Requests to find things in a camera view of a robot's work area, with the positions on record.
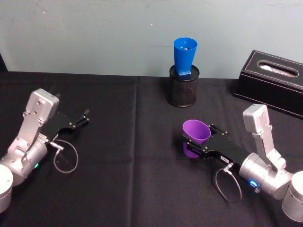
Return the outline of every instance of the purple cup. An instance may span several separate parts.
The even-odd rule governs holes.
[[[199,145],[204,144],[211,135],[209,127],[205,123],[198,120],[188,120],[183,123],[182,128],[183,133]],[[183,143],[183,151],[187,157],[199,157],[199,155],[196,155],[187,149],[186,143]]]

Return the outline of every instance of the cable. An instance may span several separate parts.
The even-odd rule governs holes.
[[[219,170],[216,172],[215,176],[214,176],[214,185],[215,185],[216,189],[217,189],[218,192],[223,196],[223,198],[224,198],[225,200],[227,200],[228,202],[239,202],[239,201],[242,199],[242,190],[241,190],[241,188],[240,188],[240,185],[239,185],[237,179],[236,179],[235,176],[232,174],[232,172],[230,172],[229,170],[228,170],[228,171],[229,171],[228,174],[229,174],[230,176],[232,176],[232,178],[234,179],[235,183],[237,184],[237,187],[238,187],[239,193],[240,193],[240,198],[237,199],[237,200],[235,200],[235,201],[230,200],[230,199],[228,199],[228,198],[224,195],[224,193],[221,191],[221,189],[220,189],[220,187],[219,187],[219,185],[218,185],[218,182],[217,182],[217,176],[218,176],[218,173],[219,173],[220,171],[222,171],[222,170],[224,170],[224,168],[219,169]]]
[[[74,151],[75,151],[75,154],[76,154],[76,164],[75,164],[75,167],[72,170],[70,170],[70,171],[63,171],[63,170],[59,169],[59,167],[57,166],[57,164],[56,164],[56,158],[57,158],[59,152],[56,152],[55,157],[53,158],[53,164],[54,164],[55,168],[59,172],[61,172],[63,174],[69,174],[69,173],[73,172],[77,168],[77,166],[78,166],[78,160],[79,160],[78,152],[77,152],[76,148],[71,143],[69,143],[69,142],[67,142],[65,140],[57,140],[57,141],[69,144],[74,149]]]

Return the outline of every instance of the plastic cup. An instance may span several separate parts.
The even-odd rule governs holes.
[[[183,123],[182,128],[183,133],[187,135],[193,142],[196,142],[199,145],[204,144],[211,135],[209,127],[205,123],[198,120],[188,120]],[[183,143],[183,151],[187,157],[199,157],[199,155],[196,155],[187,149],[186,143]]]
[[[175,70],[179,75],[190,74],[197,49],[194,39],[182,37],[174,41]]]

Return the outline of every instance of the robotic arm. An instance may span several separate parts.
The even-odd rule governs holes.
[[[202,159],[216,158],[227,166],[223,171],[235,173],[249,183],[255,192],[264,191],[283,200],[282,209],[292,220],[303,222],[303,171],[292,174],[285,170],[286,161],[274,148],[272,126],[266,105],[253,104],[243,112],[246,131],[255,139],[257,153],[247,154],[228,140],[228,132],[209,125],[211,138],[204,145],[183,135],[187,149]]]
[[[47,146],[57,149],[64,147],[54,140],[64,130],[73,131],[89,122],[86,110],[81,118],[72,121],[57,112],[60,95],[38,89],[30,95],[23,112],[23,123],[17,137],[10,145],[7,154],[0,160],[0,213],[6,210],[11,201],[12,187],[21,184],[47,154]]]

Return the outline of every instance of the black mesh pencil holder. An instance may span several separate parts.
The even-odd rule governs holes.
[[[196,102],[197,79],[199,69],[192,65],[191,74],[180,76],[175,71],[175,66],[169,70],[169,85],[167,101],[177,107],[188,107]]]

